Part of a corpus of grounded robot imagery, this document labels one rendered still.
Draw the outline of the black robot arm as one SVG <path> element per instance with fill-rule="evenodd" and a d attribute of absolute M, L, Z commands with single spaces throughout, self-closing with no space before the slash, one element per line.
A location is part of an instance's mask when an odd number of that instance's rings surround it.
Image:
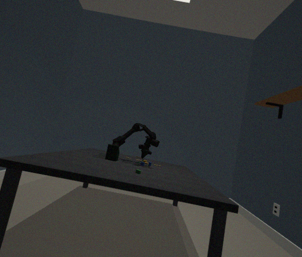
<path fill-rule="evenodd" d="M 142 129 L 140 129 L 140 126 L 142 127 Z M 112 145 L 116 145 L 116 146 L 121 146 L 122 144 L 125 143 L 125 139 L 127 139 L 131 134 L 133 134 L 134 132 L 138 132 L 138 131 L 142 131 L 144 130 L 149 136 L 146 136 L 146 143 L 151 144 L 152 146 L 158 147 L 160 141 L 156 140 L 156 134 L 152 131 L 150 131 L 150 129 L 146 126 L 146 125 L 142 125 L 140 123 L 135 123 L 133 125 L 133 127 L 126 132 L 123 136 L 119 136 L 115 139 L 113 139 L 113 143 Z M 146 145 L 139 145 L 139 149 L 145 149 L 146 150 Z"/>

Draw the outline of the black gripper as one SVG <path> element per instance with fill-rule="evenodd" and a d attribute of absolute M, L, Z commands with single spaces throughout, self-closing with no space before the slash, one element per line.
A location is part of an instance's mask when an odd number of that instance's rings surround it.
<path fill-rule="evenodd" d="M 152 152 L 151 151 L 149 151 L 149 147 L 151 146 L 150 144 L 148 144 L 148 143 L 144 143 L 145 145 L 146 145 L 146 150 L 145 149 L 141 149 L 141 152 L 142 152 L 142 154 L 141 154 L 141 158 L 144 158 L 147 154 L 152 154 Z"/>

